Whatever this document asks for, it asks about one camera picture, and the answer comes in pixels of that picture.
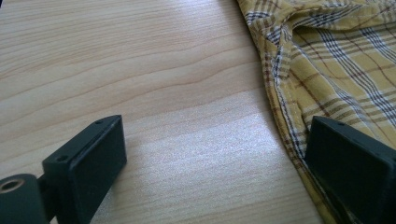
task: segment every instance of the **plaid fabric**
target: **plaid fabric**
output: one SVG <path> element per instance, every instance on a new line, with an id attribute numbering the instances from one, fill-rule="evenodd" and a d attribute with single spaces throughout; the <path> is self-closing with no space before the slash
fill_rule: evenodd
<path id="1" fill-rule="evenodd" d="M 308 130 L 330 117 L 396 148 L 396 1 L 238 2 L 288 154 L 324 221 L 340 221 L 303 161 Z"/>

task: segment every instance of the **wood grain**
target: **wood grain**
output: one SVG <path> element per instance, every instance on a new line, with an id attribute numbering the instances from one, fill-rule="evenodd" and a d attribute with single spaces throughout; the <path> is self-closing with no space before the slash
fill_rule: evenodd
<path id="1" fill-rule="evenodd" d="M 8 0 L 0 178 L 122 114 L 128 164 L 92 223 L 320 223 L 235 1 Z"/>

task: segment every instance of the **table surface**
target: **table surface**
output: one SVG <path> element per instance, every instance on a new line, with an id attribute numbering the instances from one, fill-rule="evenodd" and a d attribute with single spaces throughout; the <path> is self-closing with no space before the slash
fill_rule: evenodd
<path id="1" fill-rule="evenodd" d="M 92 223 L 320 223 L 236 1 L 6 0 L 0 179 L 121 114 L 128 163 Z"/>

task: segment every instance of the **black plastic part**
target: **black plastic part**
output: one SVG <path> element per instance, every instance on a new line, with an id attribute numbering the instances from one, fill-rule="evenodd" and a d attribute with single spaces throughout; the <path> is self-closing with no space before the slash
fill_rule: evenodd
<path id="1" fill-rule="evenodd" d="M 40 178 L 0 180 L 0 223 L 90 223 L 125 164 L 121 116 L 99 119 L 43 160 Z"/>
<path id="2" fill-rule="evenodd" d="M 396 223 L 394 149 L 345 123 L 314 117 L 304 160 L 335 204 L 360 222 Z"/>
<path id="3" fill-rule="evenodd" d="M 59 192 L 58 222 L 90 223 L 125 163 L 121 116 L 97 120 L 43 160 Z"/>
<path id="4" fill-rule="evenodd" d="M 13 175 L 0 181 L 0 223 L 48 223 L 34 175 Z"/>

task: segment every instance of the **yellow plaid shirt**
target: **yellow plaid shirt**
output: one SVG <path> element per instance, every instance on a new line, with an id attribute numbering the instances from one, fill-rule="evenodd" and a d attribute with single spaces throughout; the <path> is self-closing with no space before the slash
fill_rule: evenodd
<path id="1" fill-rule="evenodd" d="M 324 116 L 396 148 L 396 1 L 238 2 L 288 154 L 323 220 L 340 222 L 304 163 L 307 135 Z"/>

